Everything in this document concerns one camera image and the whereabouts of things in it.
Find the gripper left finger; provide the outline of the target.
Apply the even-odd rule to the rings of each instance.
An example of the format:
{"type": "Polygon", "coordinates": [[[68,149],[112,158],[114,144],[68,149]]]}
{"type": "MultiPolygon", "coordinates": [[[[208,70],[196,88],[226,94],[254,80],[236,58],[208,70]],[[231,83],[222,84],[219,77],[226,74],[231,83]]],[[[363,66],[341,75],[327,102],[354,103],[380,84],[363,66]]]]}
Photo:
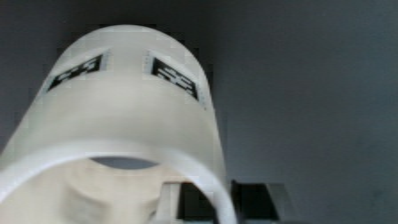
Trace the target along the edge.
{"type": "Polygon", "coordinates": [[[156,210],[151,217],[151,224],[190,224],[190,222],[178,217],[180,192],[180,183],[165,183],[162,185],[156,210]]]}

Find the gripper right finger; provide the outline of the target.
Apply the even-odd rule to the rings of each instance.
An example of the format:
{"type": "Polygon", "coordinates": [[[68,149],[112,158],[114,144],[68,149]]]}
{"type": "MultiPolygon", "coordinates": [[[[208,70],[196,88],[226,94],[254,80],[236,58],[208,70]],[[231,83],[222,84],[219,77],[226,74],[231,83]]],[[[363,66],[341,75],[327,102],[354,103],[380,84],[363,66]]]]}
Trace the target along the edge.
{"type": "Polygon", "coordinates": [[[281,183],[231,182],[238,224],[293,224],[295,206],[281,183]]]}

